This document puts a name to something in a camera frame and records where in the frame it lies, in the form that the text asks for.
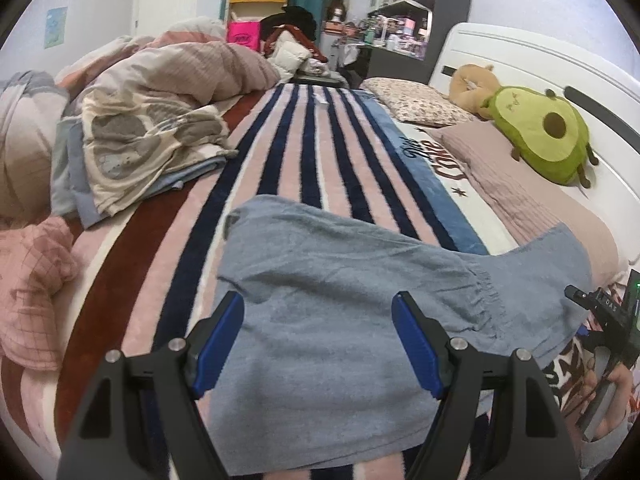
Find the right hand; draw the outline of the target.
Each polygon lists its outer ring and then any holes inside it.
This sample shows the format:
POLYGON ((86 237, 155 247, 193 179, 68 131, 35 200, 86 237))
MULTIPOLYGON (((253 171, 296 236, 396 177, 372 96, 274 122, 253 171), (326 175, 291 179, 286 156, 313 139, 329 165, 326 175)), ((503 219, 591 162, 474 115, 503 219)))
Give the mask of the right hand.
POLYGON ((612 372, 608 373, 606 381, 613 386, 612 399, 600 422, 589 430, 586 441, 597 441, 606 437, 626 419, 628 401, 634 388, 634 378, 630 369, 623 363, 618 363, 612 372))

